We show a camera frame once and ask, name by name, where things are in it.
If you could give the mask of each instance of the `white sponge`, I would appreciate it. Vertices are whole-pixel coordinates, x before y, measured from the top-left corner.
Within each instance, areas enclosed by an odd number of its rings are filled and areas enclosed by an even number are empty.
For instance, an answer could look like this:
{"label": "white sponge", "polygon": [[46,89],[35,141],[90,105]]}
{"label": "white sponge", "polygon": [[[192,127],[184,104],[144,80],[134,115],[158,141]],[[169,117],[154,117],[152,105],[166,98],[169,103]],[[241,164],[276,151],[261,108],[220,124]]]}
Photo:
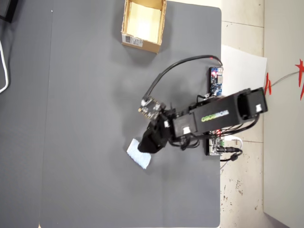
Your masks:
{"label": "white sponge", "polygon": [[132,139],[130,146],[127,149],[128,155],[143,169],[146,169],[150,163],[151,155],[149,153],[140,152],[137,147],[139,142],[136,139]]}

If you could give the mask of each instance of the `red decoration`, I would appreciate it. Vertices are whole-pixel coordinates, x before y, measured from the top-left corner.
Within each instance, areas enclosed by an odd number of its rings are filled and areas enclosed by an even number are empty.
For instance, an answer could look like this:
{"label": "red decoration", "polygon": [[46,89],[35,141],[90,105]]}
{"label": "red decoration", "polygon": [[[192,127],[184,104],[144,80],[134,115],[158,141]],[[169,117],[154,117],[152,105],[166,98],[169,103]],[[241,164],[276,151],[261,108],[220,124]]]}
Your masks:
{"label": "red decoration", "polygon": [[269,89],[269,95],[271,95],[271,81],[269,80],[268,73],[267,73],[267,76],[266,76],[266,85],[265,85],[265,88],[264,88],[264,94],[265,95],[266,95],[267,89]]}
{"label": "red decoration", "polygon": [[[302,81],[302,73],[304,72],[303,61],[300,59],[300,64],[296,65],[296,66],[300,69],[300,71],[299,71],[299,87],[300,87],[301,86],[301,81]],[[300,100],[302,100],[303,94],[304,94],[304,85],[303,85],[303,88],[302,88]]]}

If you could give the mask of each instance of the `blue circuit board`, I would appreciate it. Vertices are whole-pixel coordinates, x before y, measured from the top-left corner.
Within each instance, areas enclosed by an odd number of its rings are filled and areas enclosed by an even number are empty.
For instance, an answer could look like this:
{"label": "blue circuit board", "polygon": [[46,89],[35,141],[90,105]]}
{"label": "blue circuit board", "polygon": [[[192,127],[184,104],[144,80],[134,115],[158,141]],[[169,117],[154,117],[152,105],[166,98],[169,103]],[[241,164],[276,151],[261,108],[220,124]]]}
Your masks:
{"label": "blue circuit board", "polygon": [[223,68],[212,67],[210,69],[210,93],[214,96],[222,95]]}

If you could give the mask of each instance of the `white cable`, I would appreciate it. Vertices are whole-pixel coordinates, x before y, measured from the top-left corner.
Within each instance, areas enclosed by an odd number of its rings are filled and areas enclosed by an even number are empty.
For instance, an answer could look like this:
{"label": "white cable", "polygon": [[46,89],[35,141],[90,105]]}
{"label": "white cable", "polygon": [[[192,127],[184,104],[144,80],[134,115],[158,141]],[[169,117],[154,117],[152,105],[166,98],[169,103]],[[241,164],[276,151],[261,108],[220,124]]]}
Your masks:
{"label": "white cable", "polygon": [[239,137],[236,137],[236,136],[233,136],[233,135],[227,135],[227,136],[225,136],[224,140],[227,140],[227,141],[238,140],[238,141],[241,142],[240,149],[242,149],[242,147],[243,147],[243,140],[241,140]]}
{"label": "white cable", "polygon": [[4,69],[4,75],[5,75],[5,86],[2,89],[0,89],[0,93],[2,93],[9,86],[9,76],[8,76],[8,70],[7,70],[6,65],[5,65],[5,60],[4,60],[4,54],[3,54],[1,41],[0,41],[0,52],[1,52],[2,65],[3,65],[3,69]]}
{"label": "white cable", "polygon": [[[227,136],[225,136],[224,140],[227,140],[227,141],[238,140],[241,142],[240,149],[242,149],[242,147],[243,147],[243,140],[241,140],[239,137],[236,137],[233,135],[227,135]],[[228,163],[228,161],[226,161],[226,163],[219,170],[223,169],[227,163]]]}

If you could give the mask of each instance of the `circuit board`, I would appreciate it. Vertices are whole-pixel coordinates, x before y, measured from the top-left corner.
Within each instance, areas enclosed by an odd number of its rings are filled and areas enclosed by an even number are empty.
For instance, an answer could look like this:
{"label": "circuit board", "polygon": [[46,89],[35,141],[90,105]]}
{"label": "circuit board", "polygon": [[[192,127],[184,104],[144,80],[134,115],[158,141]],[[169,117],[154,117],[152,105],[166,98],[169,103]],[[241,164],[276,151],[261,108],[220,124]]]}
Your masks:
{"label": "circuit board", "polygon": [[[222,96],[223,89],[223,68],[210,68],[210,94],[213,96]],[[221,134],[220,130],[212,131],[211,134]],[[207,151],[210,156],[221,156],[222,153],[217,152],[218,146],[223,146],[223,138],[207,140]]]}
{"label": "circuit board", "polygon": [[223,68],[210,68],[210,93],[214,96],[222,96]]}
{"label": "circuit board", "polygon": [[147,101],[142,102],[138,111],[149,120],[155,120],[161,111],[161,104],[153,97],[149,97]]}

